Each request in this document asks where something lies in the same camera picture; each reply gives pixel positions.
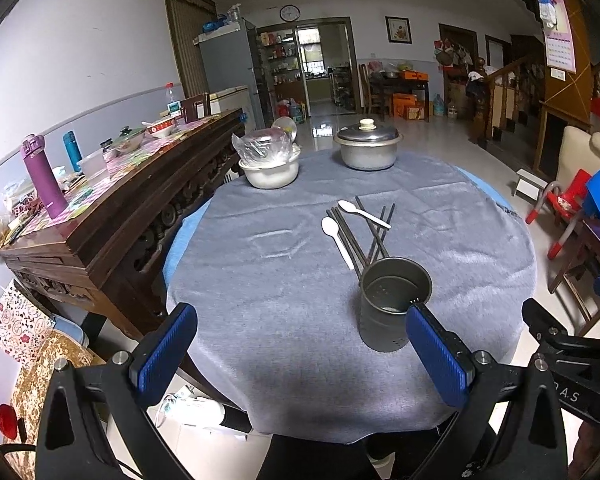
person's hand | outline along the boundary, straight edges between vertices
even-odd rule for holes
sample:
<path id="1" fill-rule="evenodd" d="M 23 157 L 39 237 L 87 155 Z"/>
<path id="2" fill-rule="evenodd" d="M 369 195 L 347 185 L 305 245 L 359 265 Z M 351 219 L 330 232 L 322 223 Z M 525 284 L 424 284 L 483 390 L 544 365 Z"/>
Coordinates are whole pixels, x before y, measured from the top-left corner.
<path id="1" fill-rule="evenodd" d="M 568 480 L 578 480 L 600 452 L 600 428 L 586 422 L 580 425 L 578 441 L 573 449 L 573 461 L 569 464 Z"/>

floral gift bag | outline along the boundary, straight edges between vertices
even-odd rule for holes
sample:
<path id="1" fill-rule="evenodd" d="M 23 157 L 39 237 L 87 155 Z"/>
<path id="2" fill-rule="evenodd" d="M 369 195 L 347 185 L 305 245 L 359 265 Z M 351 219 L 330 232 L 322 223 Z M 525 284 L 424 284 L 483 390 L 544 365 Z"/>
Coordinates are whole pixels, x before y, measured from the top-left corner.
<path id="1" fill-rule="evenodd" d="M 30 368 L 55 324 L 23 296 L 11 280 L 0 298 L 0 348 L 5 354 Z"/>

round table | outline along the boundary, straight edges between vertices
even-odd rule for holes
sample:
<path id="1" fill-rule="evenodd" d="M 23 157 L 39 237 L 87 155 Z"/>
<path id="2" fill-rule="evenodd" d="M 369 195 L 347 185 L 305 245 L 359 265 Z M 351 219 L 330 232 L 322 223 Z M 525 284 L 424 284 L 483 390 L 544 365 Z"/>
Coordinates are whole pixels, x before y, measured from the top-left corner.
<path id="1" fill-rule="evenodd" d="M 263 433 L 349 443 L 430 429 L 451 412 L 410 344 L 379 353 L 358 335 L 356 275 L 320 227 L 356 195 L 376 215 L 396 203 L 385 245 L 429 271 L 440 323 L 471 350 L 513 356 L 536 286 L 525 223 L 429 156 L 400 151 L 388 170 L 364 172 L 311 153 L 282 189 L 221 186 L 168 289 L 169 310 L 185 301 L 198 313 L 196 366 Z M 345 216 L 368 251 L 365 221 Z"/>

purple water bottle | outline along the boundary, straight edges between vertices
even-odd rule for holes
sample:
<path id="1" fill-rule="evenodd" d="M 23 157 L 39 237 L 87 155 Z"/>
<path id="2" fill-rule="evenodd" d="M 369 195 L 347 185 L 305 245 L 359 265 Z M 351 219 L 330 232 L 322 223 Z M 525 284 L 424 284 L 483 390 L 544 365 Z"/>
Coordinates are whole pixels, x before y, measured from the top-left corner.
<path id="1" fill-rule="evenodd" d="M 27 136 L 22 141 L 20 153 L 46 212 L 50 218 L 56 218 L 66 209 L 67 203 L 46 159 L 45 137 Z"/>

picture frame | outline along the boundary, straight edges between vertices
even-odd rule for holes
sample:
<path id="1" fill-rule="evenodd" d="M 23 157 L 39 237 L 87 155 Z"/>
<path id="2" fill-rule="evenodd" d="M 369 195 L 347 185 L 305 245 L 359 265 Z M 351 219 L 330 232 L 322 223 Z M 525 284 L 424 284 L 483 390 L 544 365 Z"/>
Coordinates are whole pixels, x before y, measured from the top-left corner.
<path id="1" fill-rule="evenodd" d="M 408 18 L 399 18 L 397 16 L 385 16 L 386 34 L 389 43 L 411 44 L 411 27 Z"/>

